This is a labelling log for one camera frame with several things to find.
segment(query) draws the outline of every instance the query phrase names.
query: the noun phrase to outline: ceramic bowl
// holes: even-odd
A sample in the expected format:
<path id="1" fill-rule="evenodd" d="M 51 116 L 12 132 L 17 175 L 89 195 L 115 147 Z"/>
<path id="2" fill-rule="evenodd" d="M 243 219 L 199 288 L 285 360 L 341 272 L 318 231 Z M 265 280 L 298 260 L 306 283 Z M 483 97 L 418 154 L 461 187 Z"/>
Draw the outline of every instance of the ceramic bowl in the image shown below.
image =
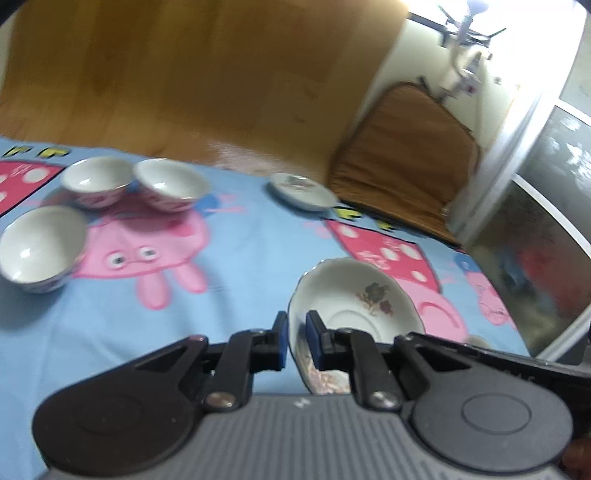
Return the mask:
<path id="1" fill-rule="evenodd" d="M 150 158 L 134 166 L 140 195 L 161 212 L 188 210 L 211 191 L 207 179 L 191 165 L 167 158 Z"/>
<path id="2" fill-rule="evenodd" d="M 69 207 L 31 210 L 0 236 L 0 273 L 33 293 L 61 287 L 72 276 L 86 241 L 86 219 Z"/>
<path id="3" fill-rule="evenodd" d="M 134 180 L 131 164 L 118 157 L 92 157 L 66 168 L 60 176 L 61 186 L 76 202 L 89 209 L 113 205 L 125 194 Z"/>

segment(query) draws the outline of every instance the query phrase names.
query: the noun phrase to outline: wooden floor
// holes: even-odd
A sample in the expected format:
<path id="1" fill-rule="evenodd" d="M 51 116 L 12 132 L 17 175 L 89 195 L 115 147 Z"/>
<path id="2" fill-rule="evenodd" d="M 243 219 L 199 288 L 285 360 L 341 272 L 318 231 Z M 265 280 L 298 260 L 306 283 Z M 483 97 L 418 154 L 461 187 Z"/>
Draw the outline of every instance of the wooden floor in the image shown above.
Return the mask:
<path id="1" fill-rule="evenodd" d="M 402 0 L 29 0 L 0 134 L 324 179 Z"/>

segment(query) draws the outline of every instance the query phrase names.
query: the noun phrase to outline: bowl rim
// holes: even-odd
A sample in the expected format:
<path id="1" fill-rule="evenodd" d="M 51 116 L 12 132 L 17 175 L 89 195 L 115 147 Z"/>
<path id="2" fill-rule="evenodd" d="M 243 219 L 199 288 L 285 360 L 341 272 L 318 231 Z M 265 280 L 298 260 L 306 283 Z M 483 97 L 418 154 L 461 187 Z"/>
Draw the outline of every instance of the bowl rim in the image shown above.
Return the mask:
<path id="1" fill-rule="evenodd" d="M 195 178 L 198 178 L 204 184 L 204 186 L 205 186 L 204 193 L 199 196 L 180 197 L 178 195 L 171 195 L 169 193 L 164 193 L 162 190 L 155 189 L 151 182 L 148 182 L 145 180 L 145 178 L 142 178 L 143 174 L 141 173 L 141 169 L 142 169 L 142 167 L 145 167 L 148 164 L 154 164 L 156 162 L 166 163 L 168 165 L 172 165 L 174 168 L 183 168 L 184 171 L 190 172 L 191 175 L 193 175 Z M 191 168 L 187 162 L 184 162 L 181 160 L 172 160 L 170 158 L 146 158 L 145 160 L 137 162 L 133 166 L 133 173 L 134 173 L 135 178 L 138 180 L 138 182 L 143 187 L 147 188 L 148 190 L 150 190 L 154 193 L 158 193 L 159 195 L 162 195 L 162 197 L 169 198 L 169 199 L 174 199 L 174 200 L 184 201 L 184 202 L 196 202 L 197 200 L 205 197 L 205 195 L 211 193 L 211 191 L 212 191 L 212 186 L 209 183 L 209 180 L 205 177 L 205 175 L 202 175 L 194 168 Z"/>
<path id="2" fill-rule="evenodd" d="M 103 164 L 105 164 L 106 161 L 110 161 L 111 163 L 117 162 L 117 163 L 127 165 L 128 166 L 128 175 L 127 175 L 128 178 L 126 179 L 127 181 L 122 181 L 117 186 L 114 186 L 114 187 L 111 187 L 108 189 L 81 189 L 81 188 L 76 187 L 73 183 L 68 182 L 68 172 L 70 172 L 70 174 L 72 174 L 73 171 L 79 169 L 84 164 L 97 163 L 99 161 Z M 99 155 L 98 157 L 83 158 L 82 160 L 79 160 L 79 161 L 73 163 L 72 165 L 66 167 L 66 169 L 60 175 L 61 186 L 64 189 L 68 190 L 69 192 L 73 192 L 73 193 L 114 192 L 115 190 L 123 189 L 123 188 L 129 186 L 133 181 L 134 181 L 134 173 L 133 173 L 133 169 L 131 167 L 131 163 L 122 157 L 117 157 L 116 155 Z"/>
<path id="3" fill-rule="evenodd" d="M 280 188 L 280 185 L 278 183 L 278 179 L 280 178 L 280 176 L 293 176 L 293 177 L 298 177 L 300 179 L 304 179 L 307 181 L 310 181 L 312 183 L 314 183 L 315 186 L 318 186 L 320 188 L 322 188 L 326 193 L 328 193 L 331 197 L 331 200 L 329 202 L 326 203 L 316 203 L 316 202 L 311 202 L 309 200 L 306 199 L 302 199 L 300 197 L 295 197 L 293 194 L 291 194 L 290 192 L 286 192 L 284 189 Z M 303 205 L 306 205 L 309 209 L 311 209 L 311 211 L 318 211 L 318 208 L 322 208 L 323 210 L 329 209 L 329 208 L 333 208 L 336 205 L 339 204 L 339 198 L 337 197 L 336 193 L 333 192 L 330 188 L 328 188 L 326 185 L 322 185 L 320 182 L 315 181 L 309 177 L 305 177 L 303 175 L 299 175 L 297 173 L 289 173 L 289 172 L 277 172 L 277 173 L 272 173 L 271 175 L 269 175 L 269 183 L 271 184 L 271 186 L 281 195 L 283 196 L 288 196 L 292 201 L 296 201 L 298 203 L 301 203 Z"/>
<path id="4" fill-rule="evenodd" d="M 292 343 L 291 343 L 291 331 L 292 331 L 292 328 L 296 327 L 295 323 L 291 321 L 292 316 L 295 316 L 295 314 L 292 313 L 293 300 L 297 294 L 297 290 L 300 288 L 302 281 L 308 275 L 310 275 L 312 272 L 320 271 L 321 268 L 324 268 L 327 265 L 334 264 L 334 263 L 341 263 L 341 262 L 346 262 L 346 263 L 351 263 L 351 264 L 355 263 L 355 264 L 367 266 L 369 268 L 374 269 L 376 272 L 379 273 L 379 275 L 387 277 L 389 282 L 395 284 L 396 290 L 399 291 L 399 293 L 402 293 L 402 298 L 404 299 L 404 302 L 408 304 L 411 311 L 414 312 L 414 314 L 416 315 L 416 317 L 419 320 L 419 322 L 421 323 L 421 325 L 423 325 L 423 332 L 422 333 L 425 332 L 423 320 L 421 319 L 421 316 L 418 314 L 417 308 L 415 307 L 415 305 L 414 305 L 413 301 L 411 300 L 410 296 L 408 295 L 408 293 L 406 293 L 404 291 L 404 289 L 398 284 L 398 282 L 395 279 L 386 275 L 378 267 L 376 267 L 375 265 L 373 265 L 371 263 L 362 262 L 361 260 L 357 260 L 356 258 L 353 258 L 353 257 L 325 258 L 324 260 L 320 260 L 315 266 L 313 266 L 311 269 L 305 271 L 302 274 L 302 276 L 300 277 L 300 279 L 297 282 L 297 285 L 295 286 L 293 293 L 291 294 L 290 301 L 287 304 L 287 319 L 288 319 L 288 334 L 289 334 L 288 344 L 290 347 L 290 354 L 291 354 L 291 357 L 293 358 L 293 361 L 295 363 L 295 367 L 297 368 L 298 373 L 300 374 L 300 377 L 301 377 L 302 381 L 304 382 L 304 385 L 312 394 L 317 394 L 318 392 L 313 388 L 312 384 L 310 383 L 310 381 L 308 379 L 307 372 L 304 372 L 303 366 L 300 365 L 300 362 L 297 360 L 297 355 L 296 355 L 297 347 L 298 347 L 297 332 L 295 334 L 295 341 L 294 341 L 295 345 L 292 345 Z"/>
<path id="5" fill-rule="evenodd" d="M 74 216 L 78 217 L 78 220 L 81 221 L 82 225 L 83 225 L 83 242 L 82 242 L 82 247 L 80 248 L 80 250 L 78 252 L 76 252 L 76 256 L 74 257 L 74 260 L 72 262 L 70 262 L 70 264 L 60 270 L 58 273 L 55 273 L 53 275 L 50 275 L 48 277 L 44 277 L 44 278 L 40 278 L 38 280 L 34 280 L 34 281 L 23 281 L 23 280 L 16 280 L 13 278 L 10 278 L 9 275 L 7 274 L 6 269 L 4 268 L 4 265 L 2 263 L 2 257 L 0 256 L 0 274 L 2 274 L 2 276 L 8 280 L 11 283 L 17 284 L 17 285 L 35 285 L 41 282 L 45 282 L 47 280 L 51 280 L 52 278 L 55 278 L 59 275 L 62 275 L 64 272 L 68 271 L 71 267 L 75 266 L 81 259 L 85 250 L 85 246 L 86 246 L 86 241 L 88 240 L 88 228 L 86 226 L 86 218 L 84 217 L 84 215 L 82 215 L 82 213 L 80 213 L 78 210 L 73 209 L 71 207 L 65 206 L 65 205 L 46 205 L 43 207 L 39 207 L 39 208 L 33 208 L 32 210 L 29 210 L 25 213 L 23 213 L 22 215 L 19 215 L 18 217 L 16 217 L 11 223 L 9 223 L 6 228 L 2 231 L 2 233 L 0 233 L 0 251 L 2 249 L 2 242 L 4 241 L 4 236 L 7 232 L 7 230 L 10 227 L 13 227 L 17 222 L 22 221 L 23 218 L 32 215 L 33 213 L 39 213 L 40 210 L 43 210 L 44 213 L 47 213 L 49 210 L 61 210 L 62 212 L 66 212 L 69 215 L 71 215 L 72 213 L 74 214 Z"/>

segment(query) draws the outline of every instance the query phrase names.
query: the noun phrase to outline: cartoon eye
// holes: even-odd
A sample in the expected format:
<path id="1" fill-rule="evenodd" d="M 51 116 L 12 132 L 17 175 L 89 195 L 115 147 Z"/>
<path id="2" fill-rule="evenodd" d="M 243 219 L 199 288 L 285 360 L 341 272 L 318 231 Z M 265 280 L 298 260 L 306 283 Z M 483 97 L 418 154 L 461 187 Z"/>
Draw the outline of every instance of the cartoon eye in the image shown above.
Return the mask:
<path id="1" fill-rule="evenodd" d="M 145 246 L 138 248 L 138 255 L 142 260 L 151 261 L 158 258 L 158 251 L 154 247 Z"/>
<path id="2" fill-rule="evenodd" d="M 105 262 L 107 267 L 118 270 L 125 266 L 125 257 L 121 252 L 113 252 L 107 256 Z"/>

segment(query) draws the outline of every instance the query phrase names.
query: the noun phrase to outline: brown cushion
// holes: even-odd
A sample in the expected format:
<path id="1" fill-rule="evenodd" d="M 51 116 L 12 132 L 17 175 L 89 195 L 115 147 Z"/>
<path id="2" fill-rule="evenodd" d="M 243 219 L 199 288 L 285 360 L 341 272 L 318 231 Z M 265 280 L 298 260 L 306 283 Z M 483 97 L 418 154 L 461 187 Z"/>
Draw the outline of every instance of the brown cushion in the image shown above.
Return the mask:
<path id="1" fill-rule="evenodd" d="M 344 201 L 456 242 L 445 207 L 478 159 L 470 132 L 412 83 L 389 88 L 339 150 L 330 188 Z"/>

